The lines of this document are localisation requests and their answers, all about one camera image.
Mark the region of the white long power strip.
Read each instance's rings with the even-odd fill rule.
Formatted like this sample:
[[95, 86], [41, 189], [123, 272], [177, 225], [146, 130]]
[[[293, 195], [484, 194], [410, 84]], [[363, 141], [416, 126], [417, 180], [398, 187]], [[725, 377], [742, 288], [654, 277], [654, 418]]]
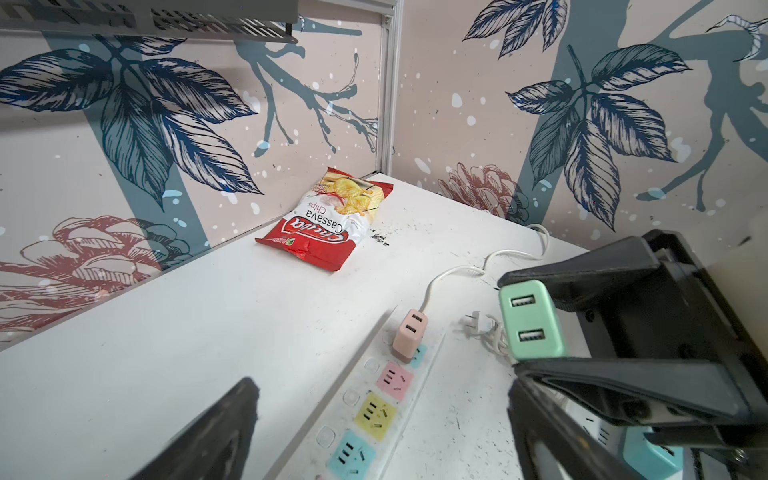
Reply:
[[431, 323], [416, 358], [393, 353], [405, 310], [377, 321], [339, 378], [270, 468], [268, 479], [381, 479], [440, 352], [446, 326]]

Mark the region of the green usb charger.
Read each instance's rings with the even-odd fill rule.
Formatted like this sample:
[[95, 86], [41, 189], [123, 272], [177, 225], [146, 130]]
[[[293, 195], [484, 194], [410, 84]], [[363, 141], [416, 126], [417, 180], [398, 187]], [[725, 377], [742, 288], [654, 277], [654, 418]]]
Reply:
[[541, 281], [503, 286], [499, 302], [512, 358], [527, 361], [567, 356], [555, 305]]

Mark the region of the pink usb charger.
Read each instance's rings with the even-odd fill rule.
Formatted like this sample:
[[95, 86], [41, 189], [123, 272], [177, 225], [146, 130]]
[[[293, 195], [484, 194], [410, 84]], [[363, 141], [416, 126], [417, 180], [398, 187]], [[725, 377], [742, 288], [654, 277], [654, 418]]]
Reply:
[[410, 363], [421, 346], [428, 326], [428, 317], [411, 309], [395, 332], [392, 343], [393, 355], [404, 363]]

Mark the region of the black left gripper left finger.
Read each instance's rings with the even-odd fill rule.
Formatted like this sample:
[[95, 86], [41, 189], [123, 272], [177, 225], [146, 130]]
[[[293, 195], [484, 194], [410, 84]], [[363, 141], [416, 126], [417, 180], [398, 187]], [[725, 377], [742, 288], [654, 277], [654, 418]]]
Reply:
[[242, 378], [182, 429], [135, 479], [240, 479], [258, 420], [260, 391]]

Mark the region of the teal usb charger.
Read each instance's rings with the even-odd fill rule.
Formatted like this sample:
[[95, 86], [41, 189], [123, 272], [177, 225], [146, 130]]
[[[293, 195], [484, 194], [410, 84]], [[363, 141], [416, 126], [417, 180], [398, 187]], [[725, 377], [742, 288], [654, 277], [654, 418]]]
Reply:
[[624, 462], [644, 479], [670, 479], [682, 473], [684, 453], [680, 447], [658, 446], [646, 438], [650, 427], [629, 427], [621, 455]]

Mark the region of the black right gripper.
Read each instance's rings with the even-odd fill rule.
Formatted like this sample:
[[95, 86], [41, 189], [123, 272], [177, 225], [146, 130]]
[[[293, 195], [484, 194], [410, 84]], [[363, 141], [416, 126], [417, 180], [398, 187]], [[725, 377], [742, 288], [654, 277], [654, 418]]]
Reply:
[[614, 425], [650, 427], [750, 479], [767, 475], [767, 362], [683, 238], [654, 230], [501, 276], [577, 312], [591, 358], [518, 363]]

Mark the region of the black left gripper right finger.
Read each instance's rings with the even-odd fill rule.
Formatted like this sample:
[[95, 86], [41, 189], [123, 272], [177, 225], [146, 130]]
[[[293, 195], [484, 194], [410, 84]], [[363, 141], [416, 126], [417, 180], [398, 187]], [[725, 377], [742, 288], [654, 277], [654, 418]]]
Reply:
[[533, 381], [516, 379], [508, 417], [524, 479], [638, 479]]

